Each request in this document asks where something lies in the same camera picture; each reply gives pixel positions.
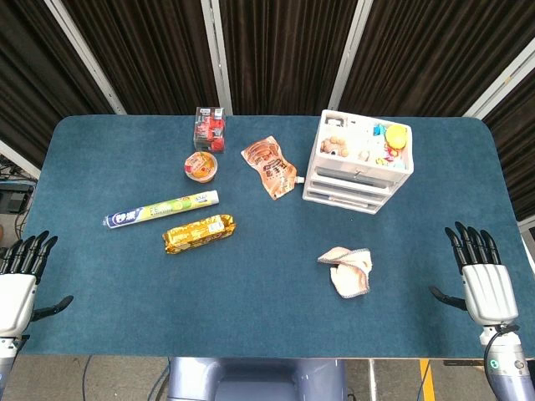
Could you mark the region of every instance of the white cloth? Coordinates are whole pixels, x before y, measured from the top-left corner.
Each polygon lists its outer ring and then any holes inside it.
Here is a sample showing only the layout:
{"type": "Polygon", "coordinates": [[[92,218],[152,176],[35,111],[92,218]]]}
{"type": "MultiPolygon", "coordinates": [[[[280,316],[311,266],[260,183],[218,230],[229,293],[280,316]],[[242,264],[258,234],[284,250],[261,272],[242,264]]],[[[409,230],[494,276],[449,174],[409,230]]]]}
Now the white cloth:
{"type": "Polygon", "coordinates": [[[318,258],[321,263],[338,265],[331,267],[331,282],[343,298],[353,298],[369,292],[368,275],[371,272],[369,249],[351,251],[336,246],[318,258]]]}

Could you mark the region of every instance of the robotic hand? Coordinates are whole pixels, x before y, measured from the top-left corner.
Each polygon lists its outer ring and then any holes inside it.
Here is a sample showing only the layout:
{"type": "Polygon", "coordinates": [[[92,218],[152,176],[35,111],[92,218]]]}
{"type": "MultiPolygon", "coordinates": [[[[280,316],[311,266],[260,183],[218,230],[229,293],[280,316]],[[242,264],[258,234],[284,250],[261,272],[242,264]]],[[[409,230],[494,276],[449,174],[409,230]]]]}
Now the robotic hand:
{"type": "Polygon", "coordinates": [[[44,242],[48,231],[18,240],[8,249],[0,265],[0,399],[18,352],[29,336],[23,331],[30,322],[63,311],[73,300],[65,297],[53,307],[33,310],[33,299],[58,237],[44,242]]]}
{"type": "Polygon", "coordinates": [[[468,311],[474,322],[483,326],[479,337],[485,348],[485,375],[499,401],[533,401],[535,390],[513,324],[518,317],[511,279],[503,266],[496,243],[484,230],[481,234],[458,221],[461,234],[446,228],[459,266],[465,299],[448,297],[437,287],[431,293],[446,305],[468,311]]]}

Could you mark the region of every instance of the metal frame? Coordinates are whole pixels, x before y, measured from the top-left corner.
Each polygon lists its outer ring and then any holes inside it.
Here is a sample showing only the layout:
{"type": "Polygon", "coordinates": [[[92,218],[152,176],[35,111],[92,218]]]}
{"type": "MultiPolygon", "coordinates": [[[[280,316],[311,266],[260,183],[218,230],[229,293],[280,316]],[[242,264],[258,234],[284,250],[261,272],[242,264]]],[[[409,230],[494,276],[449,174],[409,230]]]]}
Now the metal frame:
{"type": "Polygon", "coordinates": [[[529,231],[523,232],[521,234],[521,238],[522,244],[524,245],[524,250],[526,251],[527,261],[529,262],[529,266],[532,268],[533,278],[535,278],[535,261],[533,261],[533,257],[535,256],[535,240],[533,240],[533,237],[529,231]]]}
{"type": "Polygon", "coordinates": [[[219,0],[201,0],[201,6],[219,105],[225,108],[226,115],[232,115],[231,87],[228,81],[227,55],[219,0]]]}
{"type": "Polygon", "coordinates": [[[535,227],[535,215],[518,222],[518,229],[520,232],[529,231],[529,229],[533,227],[535,227]]]}
{"type": "Polygon", "coordinates": [[[85,67],[93,77],[94,81],[99,86],[102,94],[110,103],[111,108],[116,114],[126,114],[125,107],[120,102],[117,93],[114,91],[111,83],[106,78],[104,71],[99,65],[99,62],[94,57],[93,53],[89,49],[89,46],[85,42],[82,34],[74,24],[73,19],[70,17],[67,9],[61,0],[43,0],[48,9],[56,18],[61,29],[64,31],[67,39],[73,45],[74,50],[82,59],[85,67]]]}
{"type": "Polygon", "coordinates": [[[464,117],[484,119],[534,68],[535,38],[464,113],[464,117]]]}
{"type": "Polygon", "coordinates": [[[377,382],[375,381],[375,360],[368,359],[369,401],[377,401],[377,382]]]}
{"type": "Polygon", "coordinates": [[[17,166],[22,168],[32,177],[39,179],[41,175],[41,170],[35,165],[26,160],[22,155],[20,155],[15,149],[6,144],[4,141],[0,140],[0,153],[10,159],[17,166]]]}
{"type": "Polygon", "coordinates": [[[359,0],[354,10],[353,21],[349,28],[348,38],[345,41],[344,52],[342,53],[342,59],[340,60],[338,73],[336,74],[333,91],[331,92],[331,98],[327,107],[330,110],[338,110],[373,2],[373,0],[359,0]]]}

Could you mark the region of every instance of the black curtain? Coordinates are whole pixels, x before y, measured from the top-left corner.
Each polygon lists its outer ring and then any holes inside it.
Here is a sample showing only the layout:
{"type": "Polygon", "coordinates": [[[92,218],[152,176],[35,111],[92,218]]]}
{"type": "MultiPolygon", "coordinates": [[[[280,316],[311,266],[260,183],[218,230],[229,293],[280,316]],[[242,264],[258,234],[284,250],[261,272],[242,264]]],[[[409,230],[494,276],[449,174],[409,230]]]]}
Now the black curtain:
{"type": "Polygon", "coordinates": [[[375,0],[339,109],[463,115],[534,36],[534,1],[375,0]]]}
{"type": "Polygon", "coordinates": [[[199,0],[66,0],[128,114],[218,105],[199,0]]]}
{"type": "Polygon", "coordinates": [[[535,70],[483,120],[496,142],[519,221],[535,215],[535,70]]]}
{"type": "Polygon", "coordinates": [[[221,0],[235,114],[326,109],[357,0],[221,0]]]}
{"type": "Polygon", "coordinates": [[[112,113],[42,1],[0,2],[0,138],[40,167],[55,125],[112,113]]]}

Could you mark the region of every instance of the gold snack package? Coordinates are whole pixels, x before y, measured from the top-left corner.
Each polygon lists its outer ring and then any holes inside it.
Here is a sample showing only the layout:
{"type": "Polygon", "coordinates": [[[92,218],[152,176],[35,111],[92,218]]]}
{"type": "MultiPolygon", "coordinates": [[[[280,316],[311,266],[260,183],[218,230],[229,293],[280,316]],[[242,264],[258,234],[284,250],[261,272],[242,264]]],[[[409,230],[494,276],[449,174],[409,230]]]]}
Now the gold snack package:
{"type": "Polygon", "coordinates": [[[260,175],[264,188],[274,199],[287,194],[295,186],[296,168],[284,159],[275,138],[268,136],[242,151],[243,159],[260,175]]]}
{"type": "Polygon", "coordinates": [[[236,228],[234,218],[230,215],[216,215],[171,228],[162,237],[167,253],[180,253],[208,242],[231,236],[236,228]]]}

